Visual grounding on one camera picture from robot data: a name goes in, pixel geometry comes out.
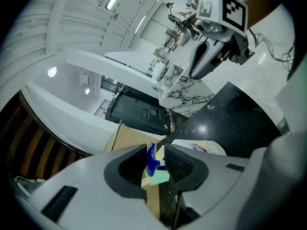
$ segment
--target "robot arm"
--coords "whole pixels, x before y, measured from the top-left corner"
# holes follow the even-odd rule
[[[223,60],[243,65],[254,52],[246,37],[248,9],[239,0],[200,0],[195,27],[202,37],[192,48],[189,76],[198,80]]]
[[[306,142],[306,133],[290,133],[249,159],[166,144],[165,165],[177,187],[172,229],[241,230],[262,223],[304,180]],[[140,188],[146,152],[143,144],[77,161],[23,207],[43,229],[50,229],[48,219],[58,229],[166,229]]]

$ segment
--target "railing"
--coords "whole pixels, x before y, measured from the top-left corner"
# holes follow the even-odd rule
[[[97,111],[95,112],[95,116],[100,117],[100,118],[105,118],[106,116],[106,110],[109,107],[110,102],[108,102],[107,100],[104,100],[100,107],[98,107]]]
[[[44,130],[46,133],[48,133],[50,136],[52,136],[55,140],[57,140],[59,143],[61,143],[64,147],[66,147],[68,150],[76,153],[78,156],[86,158],[92,156],[91,153],[88,153],[86,151],[83,151],[81,149],[78,149],[71,144],[68,144],[67,142],[63,141],[60,139],[57,135],[55,135],[41,120],[40,118],[36,115],[36,113],[33,111],[33,109],[30,107],[29,103],[25,99],[23,93],[19,91],[19,100],[28,112],[28,114],[35,120],[35,122],[38,124],[38,126]]]

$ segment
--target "black countertop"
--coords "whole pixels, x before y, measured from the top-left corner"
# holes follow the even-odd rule
[[[157,144],[175,139],[213,140],[228,156],[249,158],[281,133],[269,116],[247,94],[228,82],[202,109]],[[175,212],[176,187],[172,180],[159,185],[160,220],[170,226]]]

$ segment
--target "cardboard box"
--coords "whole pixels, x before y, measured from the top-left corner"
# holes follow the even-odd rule
[[[105,152],[111,152],[114,150],[146,144],[147,149],[150,143],[158,143],[160,140],[155,139],[149,135],[138,132],[135,129],[129,128],[124,124],[119,125],[113,136],[109,139],[105,149]],[[159,202],[159,185],[145,186],[143,189],[147,193],[146,205],[150,209],[151,213],[160,218],[160,202]]]

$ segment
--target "black cable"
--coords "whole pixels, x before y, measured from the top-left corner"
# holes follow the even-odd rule
[[[151,19],[151,20],[154,21],[154,22],[157,22],[158,24],[160,24],[160,25],[164,26],[165,28],[169,29],[168,27],[166,27],[165,25],[161,24],[160,22],[155,21],[155,20],[153,20],[153,19]]]
[[[250,33],[253,35],[253,38],[254,38],[254,41],[255,41],[255,48],[257,48],[257,46],[258,46],[257,38],[256,38],[254,32],[253,32],[251,29],[249,29],[249,31],[250,31]]]
[[[294,43],[294,42],[293,42],[291,48],[289,49],[289,51],[288,51],[287,53],[284,53],[284,54],[282,55],[282,58],[279,59],[279,58],[276,58],[276,57],[274,56],[274,48],[273,48],[272,43],[271,43],[263,34],[261,34],[261,33],[255,34],[255,37],[256,37],[257,45],[259,45],[261,42],[264,42],[265,45],[266,45],[266,47],[267,47],[267,49],[268,49],[268,51],[269,51],[270,56],[271,56],[273,59],[275,59],[276,61],[281,62],[282,65],[283,65],[283,68],[285,68],[287,71],[290,71],[289,62],[290,62],[290,61],[293,61],[293,59],[289,59],[289,57],[291,56],[290,54],[291,54],[291,52],[292,52],[292,50],[293,50],[293,48],[294,48],[294,46],[295,46],[295,43]],[[287,55],[287,60],[283,60],[283,57],[284,57],[285,55]]]

